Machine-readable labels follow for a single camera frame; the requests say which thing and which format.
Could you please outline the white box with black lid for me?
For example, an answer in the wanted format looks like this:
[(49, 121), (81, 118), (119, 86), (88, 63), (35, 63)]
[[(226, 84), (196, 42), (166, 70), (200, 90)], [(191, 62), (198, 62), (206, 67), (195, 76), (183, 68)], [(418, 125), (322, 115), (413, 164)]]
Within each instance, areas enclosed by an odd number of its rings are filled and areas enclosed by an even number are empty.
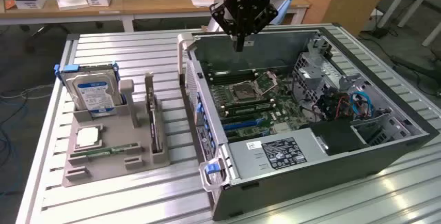
[(43, 9), (47, 0), (13, 0), (17, 9)]

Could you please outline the grey power supply unit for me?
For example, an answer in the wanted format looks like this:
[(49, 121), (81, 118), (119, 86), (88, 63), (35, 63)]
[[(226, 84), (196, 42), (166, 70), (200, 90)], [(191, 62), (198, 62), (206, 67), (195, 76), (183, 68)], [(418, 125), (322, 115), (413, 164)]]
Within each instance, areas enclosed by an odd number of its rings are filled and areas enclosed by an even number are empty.
[(311, 129), (252, 138), (228, 144), (240, 179), (267, 176), (327, 159)]

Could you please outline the CPU socket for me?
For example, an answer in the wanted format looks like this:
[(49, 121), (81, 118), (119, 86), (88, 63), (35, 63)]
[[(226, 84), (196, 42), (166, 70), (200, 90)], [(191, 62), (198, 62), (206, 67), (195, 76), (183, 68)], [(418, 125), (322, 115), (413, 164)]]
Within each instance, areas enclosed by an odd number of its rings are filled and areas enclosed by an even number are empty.
[(251, 83), (232, 85), (232, 93), (239, 101), (250, 101), (256, 99), (256, 93)]

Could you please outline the hard disk in blue carrier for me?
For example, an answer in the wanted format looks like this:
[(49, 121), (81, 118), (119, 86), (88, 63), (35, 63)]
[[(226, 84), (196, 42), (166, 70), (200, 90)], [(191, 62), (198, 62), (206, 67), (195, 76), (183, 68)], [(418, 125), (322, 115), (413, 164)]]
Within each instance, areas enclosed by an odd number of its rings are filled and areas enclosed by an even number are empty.
[(87, 110), (93, 118), (116, 114), (124, 103), (119, 92), (119, 66), (108, 63), (95, 66), (55, 65), (60, 79), (75, 103), (76, 110)]

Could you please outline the open socket cover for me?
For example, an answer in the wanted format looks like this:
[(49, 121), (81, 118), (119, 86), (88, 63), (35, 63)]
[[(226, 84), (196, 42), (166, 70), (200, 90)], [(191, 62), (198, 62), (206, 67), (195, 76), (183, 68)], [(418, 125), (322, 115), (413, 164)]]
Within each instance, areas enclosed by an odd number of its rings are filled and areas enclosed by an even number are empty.
[(256, 92), (264, 95), (278, 85), (276, 75), (267, 71), (255, 79)]

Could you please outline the open black PC case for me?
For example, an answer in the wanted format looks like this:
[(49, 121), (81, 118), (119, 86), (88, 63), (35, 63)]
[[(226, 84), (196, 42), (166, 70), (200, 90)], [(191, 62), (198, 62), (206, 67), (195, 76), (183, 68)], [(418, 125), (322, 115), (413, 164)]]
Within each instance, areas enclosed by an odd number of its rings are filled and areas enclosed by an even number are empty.
[[(330, 90), (315, 103), (293, 94), (293, 68), (302, 52), (322, 55), (343, 72), (347, 91)], [(341, 27), (266, 29), (246, 38), (242, 52), (223, 33), (188, 31), (178, 36), (178, 59), (198, 169), (215, 221), (375, 175), (440, 136), (430, 118), (441, 118), (441, 111)], [(210, 66), (234, 72), (274, 68), (289, 76), (289, 90), (309, 119), (297, 130), (313, 130), (327, 159), (263, 177), (238, 177), (232, 142), (208, 90)], [(214, 163), (222, 171), (206, 175), (204, 167)]]

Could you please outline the graphics card with metal bracket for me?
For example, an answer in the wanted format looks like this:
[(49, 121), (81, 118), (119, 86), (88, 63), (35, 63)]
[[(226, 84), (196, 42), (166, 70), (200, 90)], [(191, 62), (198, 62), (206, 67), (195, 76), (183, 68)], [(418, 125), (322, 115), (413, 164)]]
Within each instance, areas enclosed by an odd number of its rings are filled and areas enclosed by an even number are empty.
[(163, 151), (163, 145), (159, 140), (158, 135), (158, 124), (156, 124), (156, 96), (152, 84), (152, 73), (147, 72), (144, 75), (144, 85), (146, 85), (146, 109), (150, 121), (150, 132), (151, 132), (151, 152), (160, 153)]

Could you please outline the black installed RAM stick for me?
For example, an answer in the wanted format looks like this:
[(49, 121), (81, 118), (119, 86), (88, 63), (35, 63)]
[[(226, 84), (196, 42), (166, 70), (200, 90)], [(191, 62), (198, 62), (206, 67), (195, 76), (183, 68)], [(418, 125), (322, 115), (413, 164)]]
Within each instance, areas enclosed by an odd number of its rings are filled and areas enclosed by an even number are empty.
[(224, 108), (224, 117), (234, 117), (268, 111), (275, 107), (275, 103), (248, 103), (244, 105), (234, 105), (232, 107)]

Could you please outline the wooden desk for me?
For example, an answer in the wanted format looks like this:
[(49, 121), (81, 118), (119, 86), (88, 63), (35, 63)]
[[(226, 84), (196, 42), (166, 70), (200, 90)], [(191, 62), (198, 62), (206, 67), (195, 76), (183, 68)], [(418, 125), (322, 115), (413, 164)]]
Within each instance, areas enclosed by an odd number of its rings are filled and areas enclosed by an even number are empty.
[(56, 0), (47, 0), (43, 9), (9, 9), (0, 0), (0, 25), (27, 25), (119, 21), (125, 32), (134, 31), (134, 20), (208, 17), (206, 7), (195, 7), (191, 0), (111, 0), (107, 7), (87, 7), (61, 11)]

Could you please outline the grey parts rack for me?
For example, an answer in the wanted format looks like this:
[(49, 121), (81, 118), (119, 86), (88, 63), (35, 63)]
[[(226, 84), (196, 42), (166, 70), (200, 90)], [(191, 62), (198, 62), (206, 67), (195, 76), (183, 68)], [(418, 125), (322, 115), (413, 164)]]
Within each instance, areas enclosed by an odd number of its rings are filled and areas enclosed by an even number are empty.
[[(93, 181), (111, 179), (127, 174), (167, 167), (171, 163), (160, 100), (156, 97), (158, 135), (163, 145), (163, 151), (160, 153), (152, 153), (146, 99), (140, 102), (134, 101), (134, 82), (131, 79), (120, 81), (119, 91), (125, 97), (127, 103), (116, 106), (115, 115), (93, 118), (84, 111), (73, 112), (61, 179), (63, 187), (71, 187), (91, 183)], [(99, 129), (97, 142), (92, 146), (77, 148), (77, 131), (85, 127), (96, 127)], [(125, 152), (120, 154), (97, 157), (69, 157), (69, 155), (75, 152), (129, 143), (138, 143), (139, 145), (135, 148), (125, 149)]]

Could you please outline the green RAM stick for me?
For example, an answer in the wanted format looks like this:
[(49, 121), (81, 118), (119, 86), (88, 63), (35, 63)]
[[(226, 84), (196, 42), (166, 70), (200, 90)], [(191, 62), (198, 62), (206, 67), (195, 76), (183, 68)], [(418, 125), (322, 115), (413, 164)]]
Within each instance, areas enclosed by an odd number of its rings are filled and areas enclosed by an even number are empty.
[(139, 144), (138, 143), (129, 143), (124, 145), (117, 145), (112, 147), (92, 149), (81, 152), (75, 152), (69, 155), (71, 158), (81, 157), (81, 156), (89, 156), (89, 157), (97, 157), (104, 155), (113, 155), (120, 154), (125, 152), (125, 149), (135, 148)]

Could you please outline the metal disk bay cage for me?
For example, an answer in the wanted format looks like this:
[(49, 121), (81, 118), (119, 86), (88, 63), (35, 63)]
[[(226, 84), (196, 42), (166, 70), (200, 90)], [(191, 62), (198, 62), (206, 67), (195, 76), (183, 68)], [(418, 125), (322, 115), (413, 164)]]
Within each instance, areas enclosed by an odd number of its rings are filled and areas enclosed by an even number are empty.
[(343, 72), (322, 55), (302, 52), (293, 68), (293, 94), (297, 100), (306, 99), (313, 103), (330, 90), (346, 92)]

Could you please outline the blue expansion slot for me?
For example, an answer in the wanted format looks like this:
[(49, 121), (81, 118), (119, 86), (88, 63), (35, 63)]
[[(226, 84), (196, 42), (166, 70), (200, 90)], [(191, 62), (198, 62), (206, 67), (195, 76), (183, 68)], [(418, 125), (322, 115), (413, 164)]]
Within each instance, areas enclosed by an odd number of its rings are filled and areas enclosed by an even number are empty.
[(248, 120), (248, 121), (239, 122), (239, 123), (224, 124), (223, 130), (228, 131), (228, 130), (242, 129), (246, 127), (258, 126), (260, 122), (262, 122), (262, 119), (254, 119), (254, 120)]

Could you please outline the silver chipset heatsink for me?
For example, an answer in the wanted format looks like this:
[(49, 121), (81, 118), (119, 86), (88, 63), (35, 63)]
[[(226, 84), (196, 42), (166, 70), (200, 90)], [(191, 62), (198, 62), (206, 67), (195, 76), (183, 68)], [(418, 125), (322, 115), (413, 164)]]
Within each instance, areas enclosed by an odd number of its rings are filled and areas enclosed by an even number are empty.
[(290, 128), (289, 124), (286, 122), (283, 123), (275, 123), (272, 125), (272, 130), (275, 134), (290, 132), (293, 129)]

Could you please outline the blue case latch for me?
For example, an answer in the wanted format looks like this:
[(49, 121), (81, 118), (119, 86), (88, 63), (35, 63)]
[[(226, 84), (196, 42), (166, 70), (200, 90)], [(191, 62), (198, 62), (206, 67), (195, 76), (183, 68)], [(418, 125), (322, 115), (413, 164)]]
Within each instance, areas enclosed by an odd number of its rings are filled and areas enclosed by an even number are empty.
[(218, 163), (208, 164), (208, 165), (206, 165), (206, 167), (204, 167), (204, 173), (206, 173), (206, 175), (210, 175), (210, 174), (218, 173), (218, 172), (220, 172), (220, 171), (222, 171), (222, 168), (220, 168), (220, 166), (219, 166)]

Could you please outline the silver CPU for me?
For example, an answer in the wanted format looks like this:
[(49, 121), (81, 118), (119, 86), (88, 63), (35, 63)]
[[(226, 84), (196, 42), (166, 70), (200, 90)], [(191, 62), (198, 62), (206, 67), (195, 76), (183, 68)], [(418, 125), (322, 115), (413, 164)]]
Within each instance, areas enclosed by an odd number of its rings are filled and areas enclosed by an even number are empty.
[(92, 146), (97, 142), (99, 129), (96, 127), (85, 127), (77, 131), (76, 147), (83, 148)]

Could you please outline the white round container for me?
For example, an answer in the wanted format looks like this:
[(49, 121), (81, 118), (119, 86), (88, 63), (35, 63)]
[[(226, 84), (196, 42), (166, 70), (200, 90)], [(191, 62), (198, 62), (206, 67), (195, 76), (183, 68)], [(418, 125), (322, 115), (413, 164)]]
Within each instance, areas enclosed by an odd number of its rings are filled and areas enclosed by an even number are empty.
[(87, 8), (87, 0), (56, 0), (60, 11)]

